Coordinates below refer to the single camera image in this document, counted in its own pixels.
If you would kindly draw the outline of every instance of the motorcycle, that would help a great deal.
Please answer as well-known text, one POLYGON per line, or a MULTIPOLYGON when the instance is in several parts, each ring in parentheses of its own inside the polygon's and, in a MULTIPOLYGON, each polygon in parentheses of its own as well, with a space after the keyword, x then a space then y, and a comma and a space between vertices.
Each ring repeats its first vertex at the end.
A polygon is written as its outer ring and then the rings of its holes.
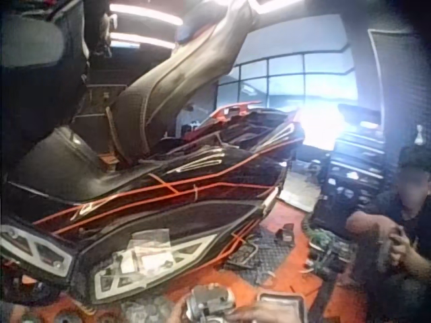
POLYGON ((162 139, 155 151, 172 155, 199 145, 225 145, 261 152, 279 162, 292 160, 296 148, 305 139, 298 110, 286 113, 270 108, 249 108, 260 103, 222 106, 181 139, 162 139))
MULTIPOLYGON (((81 1, 71 3, 69 9, 82 12, 81 1)), ((247 0, 234 0, 217 11, 202 11, 206 5, 198 5, 191 18, 207 12, 217 22, 202 30, 203 22, 191 19, 192 32, 182 34, 172 56, 108 109, 117 151, 129 167, 108 171, 67 127, 57 127, 41 140, 34 136, 38 142, 33 148, 14 155, 16 165, 3 177, 4 301, 46 305, 65 291, 79 302, 100 305, 137 295, 223 260, 270 212, 287 167, 265 155, 300 142, 301 136, 293 137, 293 123, 282 122, 276 132, 259 130, 263 135, 250 138, 247 151, 233 147, 235 140, 214 145, 217 136, 212 133, 156 153, 167 120, 196 89, 231 70, 252 26, 247 0), (169 259, 156 272, 143 273, 143 262, 159 260, 140 255, 133 240, 158 229, 168 232, 169 259), (37 282, 24 284, 24 275, 37 282)), ((65 54, 59 55, 57 62, 65 54)), ((21 73, 9 72, 12 77, 21 73)), ((18 103, 29 111, 31 101, 18 103)))

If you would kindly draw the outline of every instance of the hand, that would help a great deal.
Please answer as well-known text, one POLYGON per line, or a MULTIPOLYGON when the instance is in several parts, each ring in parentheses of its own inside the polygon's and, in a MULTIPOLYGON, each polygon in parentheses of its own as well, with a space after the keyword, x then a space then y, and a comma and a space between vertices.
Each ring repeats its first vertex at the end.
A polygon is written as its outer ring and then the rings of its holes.
POLYGON ((405 262, 406 260, 408 261, 411 251, 413 250, 410 244, 410 239, 404 232, 404 228, 401 226, 398 228, 399 234, 391 234, 389 236, 389 238, 394 242, 389 250, 391 264, 393 266, 398 266, 400 263, 405 262))
POLYGON ((396 231, 398 225, 384 215, 376 215, 376 222, 378 224, 379 238, 385 240, 389 235, 396 231))
POLYGON ((188 298, 189 294, 184 295, 180 298, 179 301, 175 304, 174 308, 172 309, 169 319, 166 321, 166 323, 181 323, 184 322, 183 316, 186 310, 186 300, 188 298))
POLYGON ((259 323, 301 323, 301 319, 292 306, 282 306, 264 301, 237 308, 231 314, 225 315, 225 319, 229 322, 252 322, 256 320, 259 323))

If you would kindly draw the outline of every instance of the black seat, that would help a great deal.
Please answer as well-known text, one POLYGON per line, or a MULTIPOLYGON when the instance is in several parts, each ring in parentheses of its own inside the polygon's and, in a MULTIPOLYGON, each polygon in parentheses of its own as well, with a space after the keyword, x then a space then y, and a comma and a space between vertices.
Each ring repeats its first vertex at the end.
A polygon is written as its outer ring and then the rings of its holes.
POLYGON ((252 22, 248 1, 233 0, 218 25, 176 48, 118 97, 108 119, 116 149, 130 164, 152 153, 196 90, 232 69, 252 22))
POLYGON ((107 172, 96 153, 69 128, 61 127, 39 142, 9 173, 8 182, 62 201, 86 203, 113 192, 128 190, 134 179, 159 163, 107 172))

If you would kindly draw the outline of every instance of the person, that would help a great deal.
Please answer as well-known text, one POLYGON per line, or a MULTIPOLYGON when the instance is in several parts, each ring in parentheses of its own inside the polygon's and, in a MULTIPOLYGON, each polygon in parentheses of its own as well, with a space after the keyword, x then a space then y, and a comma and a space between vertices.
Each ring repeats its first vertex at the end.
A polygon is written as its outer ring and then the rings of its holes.
MULTIPOLYGON (((390 239, 390 269, 368 268, 364 286, 368 294, 368 321, 431 322, 431 153, 427 147, 401 150, 395 190, 381 193, 374 202, 348 219, 346 229, 359 238, 378 230, 381 242, 390 239)), ((365 266, 364 257, 356 266, 365 266)))
MULTIPOLYGON (((173 307, 167 323, 184 323, 186 299, 183 296, 173 307)), ((281 306, 276 303, 258 301, 250 306, 242 306, 226 314, 224 319, 228 322, 253 322, 259 323, 301 323, 295 310, 291 307, 281 306)))

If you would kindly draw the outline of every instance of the glass wall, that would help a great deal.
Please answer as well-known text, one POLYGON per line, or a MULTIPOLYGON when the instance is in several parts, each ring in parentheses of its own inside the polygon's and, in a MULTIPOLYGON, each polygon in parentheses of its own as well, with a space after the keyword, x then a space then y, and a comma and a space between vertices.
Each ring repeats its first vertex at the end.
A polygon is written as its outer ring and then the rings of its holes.
POLYGON ((356 105, 357 100, 354 62, 346 45, 239 64, 219 80, 217 107, 246 101, 284 112, 301 107, 304 144, 332 150, 344 127, 338 104, 356 105))
POLYGON ((244 101, 289 110, 293 106, 358 99, 352 53, 341 50, 297 52, 242 63, 219 80, 217 107, 244 101))

